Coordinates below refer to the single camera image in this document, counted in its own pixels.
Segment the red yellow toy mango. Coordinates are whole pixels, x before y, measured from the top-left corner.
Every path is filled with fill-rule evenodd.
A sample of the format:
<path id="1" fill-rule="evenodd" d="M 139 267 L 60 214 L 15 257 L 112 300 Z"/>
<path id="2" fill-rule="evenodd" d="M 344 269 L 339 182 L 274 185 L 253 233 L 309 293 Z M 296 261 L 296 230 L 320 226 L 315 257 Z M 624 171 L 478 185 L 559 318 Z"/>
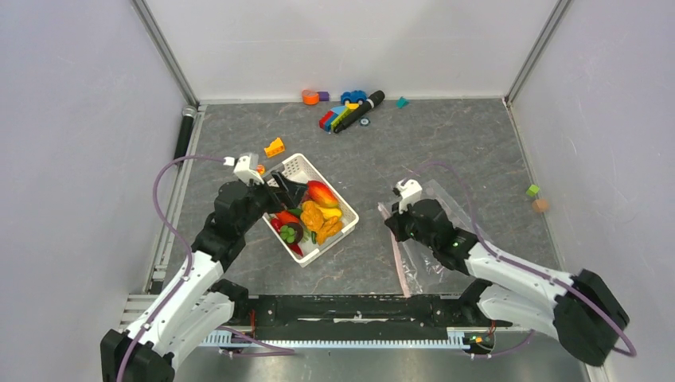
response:
<path id="1" fill-rule="evenodd" d="M 324 208 L 338 208 L 339 200 L 332 192 L 331 188 L 321 181 L 311 180 L 307 183 L 307 194 L 309 198 Z"/>

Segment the clear zip top bag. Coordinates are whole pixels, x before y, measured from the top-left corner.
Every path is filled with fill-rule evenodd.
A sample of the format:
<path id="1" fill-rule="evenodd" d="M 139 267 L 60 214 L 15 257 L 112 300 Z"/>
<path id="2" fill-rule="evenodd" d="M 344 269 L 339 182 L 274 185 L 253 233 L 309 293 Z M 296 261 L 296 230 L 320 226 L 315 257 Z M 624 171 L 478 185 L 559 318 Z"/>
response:
<path id="1" fill-rule="evenodd" d="M 468 251 L 478 243 L 478 237 L 469 226 L 468 216 L 454 199 L 435 181 L 420 185 L 423 189 L 420 200 L 437 200 L 446 212 L 449 219 L 449 243 L 442 248 L 428 248 L 414 240 L 398 242 L 391 233 L 397 274 L 406 297 L 432 293 L 441 283 L 450 279 L 452 272 L 468 276 L 464 260 Z M 400 198 L 395 196 L 390 206 L 378 205 L 384 220 L 398 212 Z"/>

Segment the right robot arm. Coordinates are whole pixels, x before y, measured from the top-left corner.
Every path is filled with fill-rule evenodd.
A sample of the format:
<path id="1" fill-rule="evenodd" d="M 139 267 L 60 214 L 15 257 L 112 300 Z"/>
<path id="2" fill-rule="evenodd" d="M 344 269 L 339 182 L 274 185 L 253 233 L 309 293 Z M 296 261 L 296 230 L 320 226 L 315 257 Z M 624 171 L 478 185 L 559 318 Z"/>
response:
<path id="1" fill-rule="evenodd" d="M 442 205 L 422 199 L 391 207 L 385 220 L 396 241 L 413 240 L 438 263 L 474 281 L 462 294 L 462 319 L 510 322 L 556 339 L 575 359 L 603 365 L 630 322 L 604 280 L 583 269 L 552 270 L 502 251 L 452 224 Z"/>

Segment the orange toy carrot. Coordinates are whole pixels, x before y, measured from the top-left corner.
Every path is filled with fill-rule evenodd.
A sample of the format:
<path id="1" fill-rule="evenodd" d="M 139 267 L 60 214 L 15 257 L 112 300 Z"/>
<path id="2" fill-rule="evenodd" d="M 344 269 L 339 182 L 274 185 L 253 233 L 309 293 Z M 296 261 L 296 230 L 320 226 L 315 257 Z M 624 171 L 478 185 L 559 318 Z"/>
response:
<path id="1" fill-rule="evenodd" d="M 300 223 L 300 219 L 287 210 L 282 211 L 282 212 L 277 212 L 275 214 L 275 218 L 278 219 L 282 223 L 282 225 L 288 225 L 288 224 L 291 224 L 291 223 L 294 223 L 294 224 Z"/>

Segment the red toy chili pepper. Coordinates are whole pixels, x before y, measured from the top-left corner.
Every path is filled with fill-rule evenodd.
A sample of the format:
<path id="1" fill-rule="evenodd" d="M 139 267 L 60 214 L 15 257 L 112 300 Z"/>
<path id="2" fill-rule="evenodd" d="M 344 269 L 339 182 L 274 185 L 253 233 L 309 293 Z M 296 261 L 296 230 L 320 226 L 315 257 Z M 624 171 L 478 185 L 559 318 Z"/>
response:
<path id="1" fill-rule="evenodd" d="M 299 258 L 302 258 L 304 254 L 299 246 L 299 243 L 304 238 L 304 229 L 302 225 L 295 220 L 281 220 L 279 218 L 271 219 L 270 223 L 287 248 L 294 252 Z"/>

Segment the white perforated plastic basket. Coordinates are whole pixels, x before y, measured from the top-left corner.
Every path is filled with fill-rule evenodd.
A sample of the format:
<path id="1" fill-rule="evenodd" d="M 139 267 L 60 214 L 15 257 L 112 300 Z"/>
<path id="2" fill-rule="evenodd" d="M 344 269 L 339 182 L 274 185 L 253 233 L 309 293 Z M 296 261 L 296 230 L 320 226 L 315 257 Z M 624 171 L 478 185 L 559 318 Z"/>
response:
<path id="1" fill-rule="evenodd" d="M 276 181 L 271 175 L 272 171 L 279 171 L 289 180 L 300 183 L 307 183 L 308 181 L 320 181 L 327 186 L 327 188 L 333 193 L 339 202 L 338 208 L 342 212 L 341 230 L 335 235 L 328 237 L 322 244 L 315 243 L 311 236 L 305 235 L 306 238 L 302 238 L 297 243 L 299 253 L 292 249 L 291 245 L 284 238 L 282 238 L 280 233 L 276 230 L 272 223 L 272 221 L 275 219 L 275 214 L 265 214 L 263 216 L 263 222 L 274 233 L 275 238 L 279 243 L 281 243 L 287 254 L 300 267 L 307 267 L 310 263 L 314 262 L 317 258 L 326 253 L 329 249 L 334 247 L 348 234 L 350 234 L 357 226 L 359 216 L 345 200 L 345 198 L 330 184 L 328 179 L 324 177 L 323 174 L 303 154 L 292 154 L 280 164 L 273 166 L 266 171 L 266 173 L 263 175 L 263 179 L 268 185 L 277 186 Z"/>

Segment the yellow toy fruit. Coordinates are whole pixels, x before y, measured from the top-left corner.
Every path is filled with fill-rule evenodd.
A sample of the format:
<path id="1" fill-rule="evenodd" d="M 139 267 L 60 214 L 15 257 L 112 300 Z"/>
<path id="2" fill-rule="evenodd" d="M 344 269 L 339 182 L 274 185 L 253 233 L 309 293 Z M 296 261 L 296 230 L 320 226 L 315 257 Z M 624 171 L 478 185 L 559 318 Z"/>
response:
<path id="1" fill-rule="evenodd" d="M 329 220 L 332 218 L 341 219 L 343 214 L 339 208 L 327 208 L 318 206 L 319 212 L 322 214 L 324 220 Z"/>

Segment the orange toy building block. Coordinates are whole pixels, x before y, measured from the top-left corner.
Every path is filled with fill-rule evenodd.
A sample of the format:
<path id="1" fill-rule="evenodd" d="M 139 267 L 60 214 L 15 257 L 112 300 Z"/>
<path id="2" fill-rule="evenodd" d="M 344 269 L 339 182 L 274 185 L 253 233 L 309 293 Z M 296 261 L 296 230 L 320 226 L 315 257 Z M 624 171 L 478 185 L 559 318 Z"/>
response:
<path id="1" fill-rule="evenodd" d="M 263 149 L 267 158 L 273 158 L 286 151 L 285 144 L 280 137 L 275 138 L 268 146 Z"/>

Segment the multicolour toy block stack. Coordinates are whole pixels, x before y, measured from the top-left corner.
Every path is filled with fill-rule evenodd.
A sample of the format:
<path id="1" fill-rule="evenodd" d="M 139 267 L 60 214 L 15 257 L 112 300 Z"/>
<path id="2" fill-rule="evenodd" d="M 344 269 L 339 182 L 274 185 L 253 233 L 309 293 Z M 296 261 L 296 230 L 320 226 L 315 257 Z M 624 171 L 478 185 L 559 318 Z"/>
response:
<path id="1" fill-rule="evenodd" d="M 359 107 L 358 103 L 348 103 L 332 107 L 319 121 L 318 127 L 326 132 L 334 132 L 335 127 L 352 111 Z"/>

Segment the green toy cube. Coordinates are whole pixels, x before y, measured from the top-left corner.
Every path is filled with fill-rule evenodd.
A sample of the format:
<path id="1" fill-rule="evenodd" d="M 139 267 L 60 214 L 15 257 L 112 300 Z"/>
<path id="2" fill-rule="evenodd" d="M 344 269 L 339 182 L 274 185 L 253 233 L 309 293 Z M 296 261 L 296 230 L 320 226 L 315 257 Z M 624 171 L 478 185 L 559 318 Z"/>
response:
<path id="1" fill-rule="evenodd" d="M 539 193 L 540 193 L 540 187 L 538 185 L 534 185 L 534 184 L 530 185 L 526 190 L 526 194 L 529 197 L 533 197 L 533 198 L 537 198 L 539 196 Z"/>

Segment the brown toy ball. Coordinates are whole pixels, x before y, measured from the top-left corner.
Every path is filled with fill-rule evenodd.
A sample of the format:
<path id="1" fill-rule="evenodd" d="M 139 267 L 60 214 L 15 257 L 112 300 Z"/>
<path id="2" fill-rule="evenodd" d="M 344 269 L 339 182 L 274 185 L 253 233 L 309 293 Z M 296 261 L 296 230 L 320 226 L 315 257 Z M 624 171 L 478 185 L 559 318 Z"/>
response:
<path id="1" fill-rule="evenodd" d="M 534 212 L 544 213 L 550 209 L 550 204 L 544 198 L 538 198 L 532 202 L 532 208 Z"/>

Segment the blue toy car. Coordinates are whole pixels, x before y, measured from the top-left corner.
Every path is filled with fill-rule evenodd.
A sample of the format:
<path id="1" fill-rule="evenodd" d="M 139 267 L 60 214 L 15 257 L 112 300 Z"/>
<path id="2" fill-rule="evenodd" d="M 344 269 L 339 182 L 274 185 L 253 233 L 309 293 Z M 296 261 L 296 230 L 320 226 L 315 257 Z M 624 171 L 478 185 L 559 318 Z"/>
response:
<path id="1" fill-rule="evenodd" d="M 340 96 L 340 103 L 343 105 L 350 103 L 363 104 L 367 98 L 367 94 L 362 90 L 343 92 Z"/>

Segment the black microphone on table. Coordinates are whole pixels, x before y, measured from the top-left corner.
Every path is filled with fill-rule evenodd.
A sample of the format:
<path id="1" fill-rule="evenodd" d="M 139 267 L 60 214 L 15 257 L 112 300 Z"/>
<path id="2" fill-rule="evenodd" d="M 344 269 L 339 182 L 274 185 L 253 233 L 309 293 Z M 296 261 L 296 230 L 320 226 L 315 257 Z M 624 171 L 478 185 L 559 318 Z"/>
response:
<path id="1" fill-rule="evenodd" d="M 360 104 L 354 111 L 351 111 L 334 128 L 334 133 L 339 134 L 351 127 L 355 122 L 364 117 L 369 111 L 378 107 L 385 99 L 385 93 L 381 90 L 371 94 L 363 104 Z"/>

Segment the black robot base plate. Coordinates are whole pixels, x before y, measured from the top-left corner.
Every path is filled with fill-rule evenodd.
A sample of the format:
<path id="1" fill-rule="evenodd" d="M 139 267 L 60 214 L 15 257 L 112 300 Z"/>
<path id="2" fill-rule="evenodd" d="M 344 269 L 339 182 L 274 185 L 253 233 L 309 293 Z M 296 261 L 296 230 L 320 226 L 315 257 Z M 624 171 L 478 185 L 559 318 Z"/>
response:
<path id="1" fill-rule="evenodd" d="M 237 293 L 229 327 L 258 340 L 442 340 L 449 328 L 510 328 L 477 307 L 478 287 L 458 294 L 260 294 Z"/>

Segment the black microphone by wall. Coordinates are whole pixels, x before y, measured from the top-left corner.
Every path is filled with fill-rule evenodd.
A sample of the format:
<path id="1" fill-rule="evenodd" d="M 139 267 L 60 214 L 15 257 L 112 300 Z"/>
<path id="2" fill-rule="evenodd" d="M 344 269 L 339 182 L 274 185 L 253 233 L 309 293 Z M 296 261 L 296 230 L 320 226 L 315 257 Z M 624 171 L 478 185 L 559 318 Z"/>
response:
<path id="1" fill-rule="evenodd" d="M 174 159 L 186 155 L 189 143 L 192 137 L 194 120 L 197 116 L 197 109 L 194 106 L 185 106 L 181 111 L 181 124 L 178 132 L 178 139 L 174 149 Z"/>

